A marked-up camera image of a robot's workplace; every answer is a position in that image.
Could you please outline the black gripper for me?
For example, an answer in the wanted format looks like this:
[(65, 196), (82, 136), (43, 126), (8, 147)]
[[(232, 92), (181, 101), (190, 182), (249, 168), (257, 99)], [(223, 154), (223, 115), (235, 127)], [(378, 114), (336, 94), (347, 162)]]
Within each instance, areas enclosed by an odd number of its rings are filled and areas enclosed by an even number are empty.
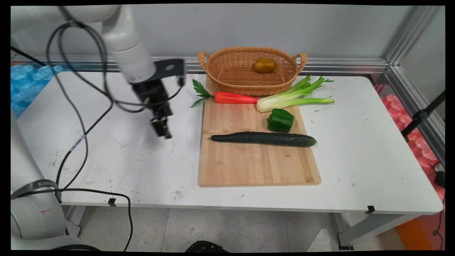
[(172, 138), (168, 128), (168, 116), (172, 116), (169, 104), (170, 96), (161, 80), (151, 80), (132, 85), (132, 89), (141, 102), (148, 100), (146, 109), (151, 110), (153, 118), (150, 124), (158, 137)]

